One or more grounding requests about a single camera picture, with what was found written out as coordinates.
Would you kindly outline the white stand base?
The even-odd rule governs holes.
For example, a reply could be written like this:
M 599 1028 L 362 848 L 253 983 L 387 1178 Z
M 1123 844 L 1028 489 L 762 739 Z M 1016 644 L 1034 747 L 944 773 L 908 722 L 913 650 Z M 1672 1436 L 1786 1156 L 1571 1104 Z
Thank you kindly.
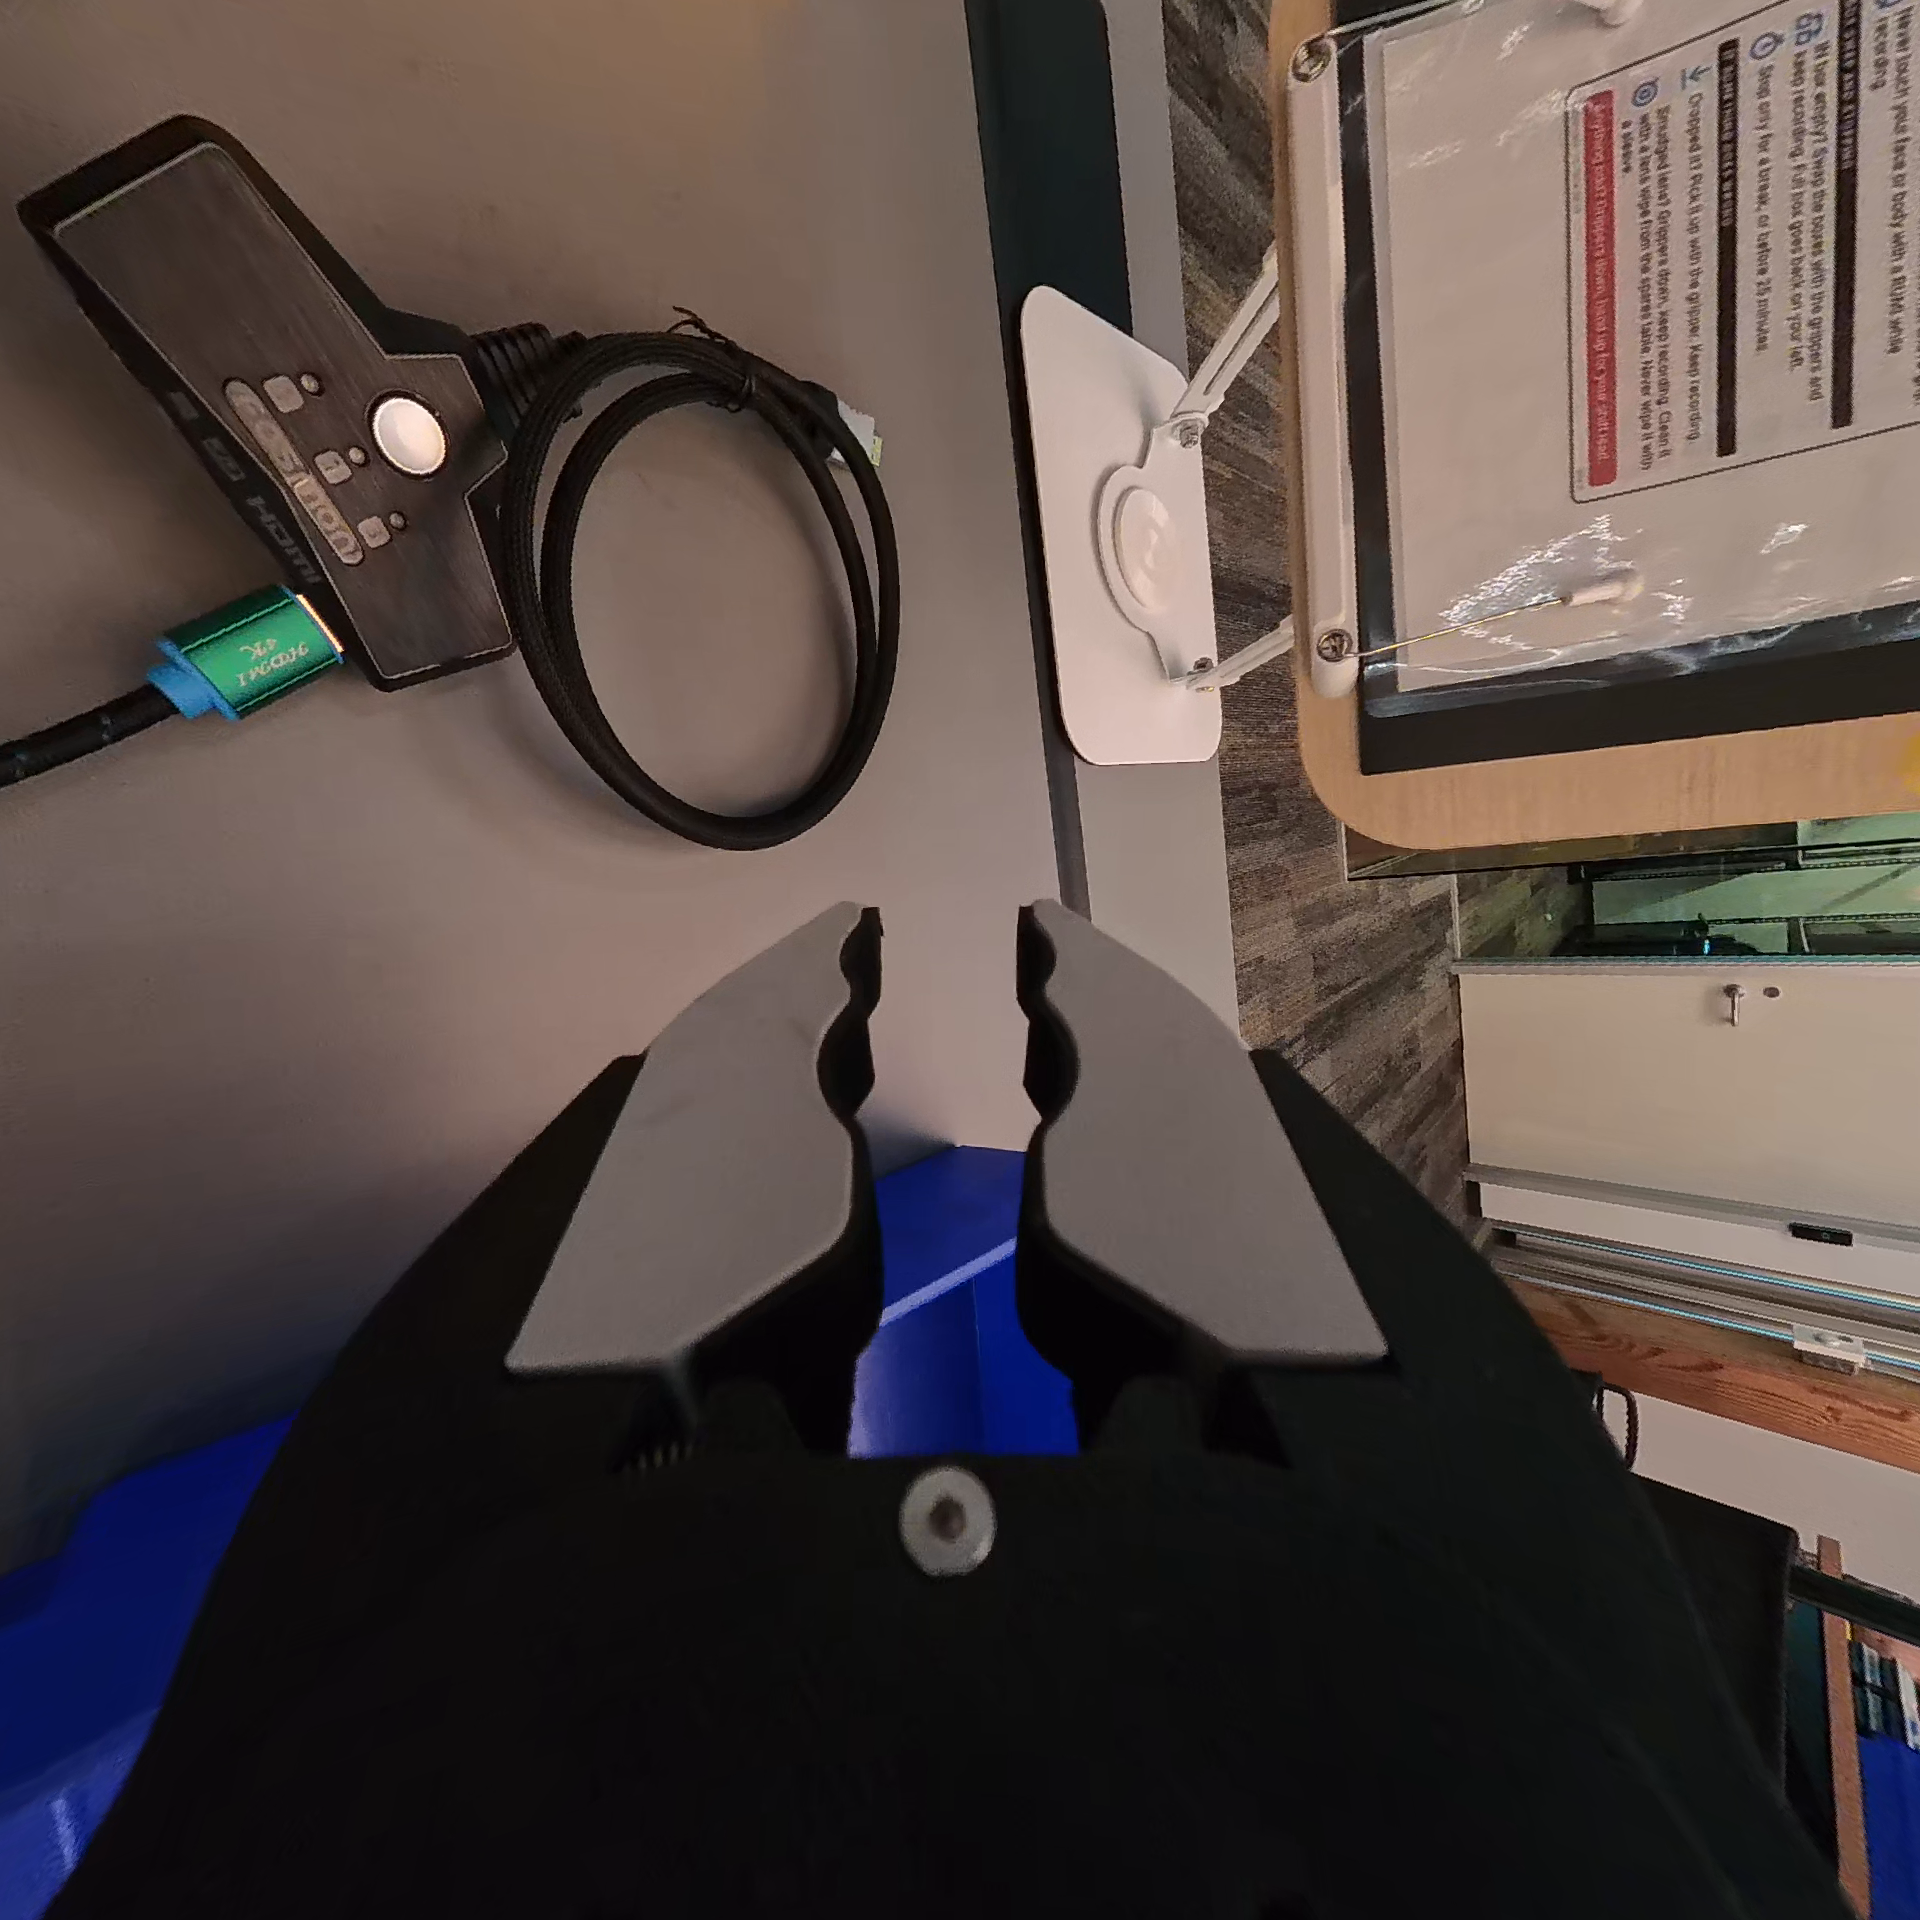
M 1285 66 L 1278 241 L 1193 377 L 1055 287 L 1021 300 L 1055 688 L 1081 761 L 1215 755 L 1220 691 L 1286 656 L 1305 666 L 1317 700 L 1356 695 L 1362 643 L 1338 119 L 1337 36 L 1325 30 L 1302 41 Z M 1272 339 L 1289 346 L 1305 582 L 1272 632 L 1224 653 L 1205 439 L 1228 388 Z

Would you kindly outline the wooden shelf board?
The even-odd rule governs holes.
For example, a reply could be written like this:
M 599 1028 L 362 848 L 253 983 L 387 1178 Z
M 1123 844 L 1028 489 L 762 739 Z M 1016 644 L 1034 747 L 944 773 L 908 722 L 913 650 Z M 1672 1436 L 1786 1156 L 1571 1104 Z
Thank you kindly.
M 1918 1471 L 1918 1386 L 1654 1309 L 1509 1279 L 1561 1361 L 1640 1399 Z

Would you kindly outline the blue plastic bin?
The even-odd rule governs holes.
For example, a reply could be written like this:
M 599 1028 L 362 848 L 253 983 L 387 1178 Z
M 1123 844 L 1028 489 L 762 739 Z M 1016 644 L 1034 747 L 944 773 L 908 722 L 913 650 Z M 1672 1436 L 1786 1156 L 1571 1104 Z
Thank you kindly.
M 877 1181 L 883 1311 L 849 1450 L 1075 1453 L 1069 1381 L 1016 1321 L 1024 1158 L 953 1145 Z M 40 1914 L 146 1740 L 218 1566 L 291 1419 L 240 1429 L 83 1504 L 2 1581 L 2 1914 Z

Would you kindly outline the glass partition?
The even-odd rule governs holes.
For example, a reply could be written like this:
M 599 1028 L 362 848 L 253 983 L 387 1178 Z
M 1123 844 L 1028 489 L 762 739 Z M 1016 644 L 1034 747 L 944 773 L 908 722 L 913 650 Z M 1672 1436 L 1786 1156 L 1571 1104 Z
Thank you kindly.
M 1918 816 L 1413 850 L 1342 829 L 1356 881 L 1448 877 L 1457 953 L 1916 958 Z

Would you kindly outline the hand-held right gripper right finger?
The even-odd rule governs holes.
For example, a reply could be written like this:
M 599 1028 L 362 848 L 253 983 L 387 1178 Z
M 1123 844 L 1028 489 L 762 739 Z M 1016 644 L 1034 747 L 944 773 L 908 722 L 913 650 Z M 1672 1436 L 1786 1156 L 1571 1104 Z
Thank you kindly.
M 1016 1311 L 1090 1453 L 1141 1381 L 1200 1432 L 1267 1372 L 1389 1359 L 1308 1170 L 1238 1034 L 1171 972 L 1058 900 L 1016 922 L 1036 1112 Z

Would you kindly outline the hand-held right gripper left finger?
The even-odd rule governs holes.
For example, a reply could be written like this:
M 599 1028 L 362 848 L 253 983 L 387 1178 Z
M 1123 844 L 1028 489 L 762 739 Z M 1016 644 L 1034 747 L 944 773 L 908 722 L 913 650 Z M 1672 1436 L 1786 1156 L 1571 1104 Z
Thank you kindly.
M 881 1303 L 870 1020 L 881 920 L 831 902 L 649 1043 L 525 1317 L 518 1379 L 648 1379 L 677 1427 L 734 1379 L 843 1450 Z

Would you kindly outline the laminated instruction sheet board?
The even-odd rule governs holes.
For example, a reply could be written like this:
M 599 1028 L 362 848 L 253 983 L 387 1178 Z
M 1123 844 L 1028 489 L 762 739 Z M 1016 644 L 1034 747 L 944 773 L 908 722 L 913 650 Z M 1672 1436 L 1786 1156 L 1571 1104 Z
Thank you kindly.
M 1286 680 L 1293 695 L 1298 766 L 1342 824 L 1379 844 L 1448 850 L 1493 844 L 1591 841 L 1629 832 L 1690 832 L 1786 817 L 1912 812 L 1918 796 L 1916 695 L 1901 712 L 1752 733 L 1704 733 L 1629 742 L 1570 755 L 1472 761 L 1368 776 L 1357 759 L 1356 695 L 1308 685 L 1303 602 L 1310 582 L 1302 466 L 1302 371 L 1293 346 L 1289 185 L 1283 89 L 1298 44 L 1331 29 L 1323 2 L 1267 10 L 1271 227 L 1279 247 L 1279 394 L 1272 447 L 1279 463 L 1279 537 L 1298 643 Z

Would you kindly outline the white cabinet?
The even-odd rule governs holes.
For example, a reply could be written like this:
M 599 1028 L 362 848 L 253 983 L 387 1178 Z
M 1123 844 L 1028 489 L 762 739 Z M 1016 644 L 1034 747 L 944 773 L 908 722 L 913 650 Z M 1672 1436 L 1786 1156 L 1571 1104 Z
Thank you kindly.
M 1918 963 L 1455 970 L 1472 1163 L 1916 1229 Z

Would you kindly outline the black hdmi switch box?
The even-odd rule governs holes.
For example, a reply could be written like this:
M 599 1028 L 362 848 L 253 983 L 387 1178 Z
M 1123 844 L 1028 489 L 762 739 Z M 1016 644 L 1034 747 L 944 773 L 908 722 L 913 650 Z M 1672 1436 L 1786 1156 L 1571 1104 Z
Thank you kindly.
M 203 119 L 157 122 L 17 210 L 373 685 L 514 650 L 496 579 L 506 446 L 467 335 L 378 300 Z

